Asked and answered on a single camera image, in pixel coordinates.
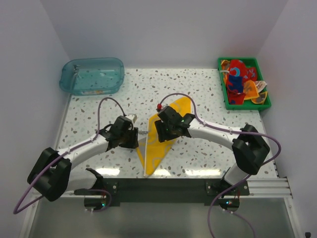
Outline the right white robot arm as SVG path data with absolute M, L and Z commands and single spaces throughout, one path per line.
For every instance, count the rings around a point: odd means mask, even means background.
M 230 128 L 209 124 L 191 113 L 181 116 L 170 106 L 161 109 L 158 118 L 155 127 L 161 143 L 178 137 L 198 138 L 224 146 L 233 152 L 235 163 L 219 182 L 211 185 L 218 193 L 233 194 L 241 180 L 258 173 L 270 152 L 268 144 L 252 125 Z

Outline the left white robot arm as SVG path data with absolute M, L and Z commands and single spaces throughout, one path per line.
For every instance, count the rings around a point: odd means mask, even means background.
M 70 174 L 78 165 L 91 157 L 110 151 L 116 147 L 135 149 L 138 147 L 138 128 L 134 126 L 136 114 L 119 116 L 113 124 L 101 129 L 96 135 L 64 149 L 45 149 L 33 169 L 27 182 L 48 201 L 55 201 L 68 190 L 85 188 L 96 195 L 102 191 L 103 182 L 95 175 L 90 179 L 76 182 Z

